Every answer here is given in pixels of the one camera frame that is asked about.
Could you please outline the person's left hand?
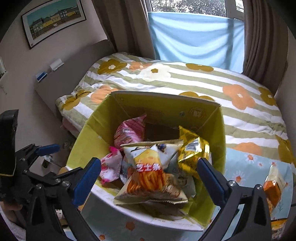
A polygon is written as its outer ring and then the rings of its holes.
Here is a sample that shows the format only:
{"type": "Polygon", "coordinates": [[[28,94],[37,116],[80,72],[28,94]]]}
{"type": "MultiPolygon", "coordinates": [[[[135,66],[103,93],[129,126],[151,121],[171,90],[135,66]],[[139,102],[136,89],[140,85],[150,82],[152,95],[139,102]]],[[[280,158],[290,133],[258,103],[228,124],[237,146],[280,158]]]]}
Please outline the person's left hand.
{"type": "Polygon", "coordinates": [[[9,204],[8,202],[1,201],[3,211],[20,211],[22,207],[22,204],[9,204]]]}

